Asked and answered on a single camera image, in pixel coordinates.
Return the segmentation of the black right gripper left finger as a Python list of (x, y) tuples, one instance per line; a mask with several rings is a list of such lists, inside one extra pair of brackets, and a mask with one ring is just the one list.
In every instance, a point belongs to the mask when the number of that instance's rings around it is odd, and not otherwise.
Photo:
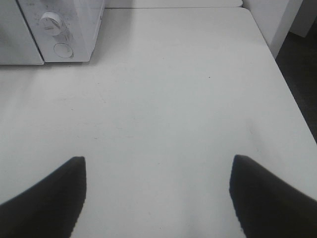
[(2, 238), (69, 238), (87, 192), (84, 157), (73, 157), (0, 206)]

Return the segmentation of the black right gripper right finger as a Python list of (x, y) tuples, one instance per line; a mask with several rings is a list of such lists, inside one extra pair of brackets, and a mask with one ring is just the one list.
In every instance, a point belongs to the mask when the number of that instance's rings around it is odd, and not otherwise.
[(315, 238), (317, 202), (248, 156), (235, 155), (229, 193), (248, 238)]

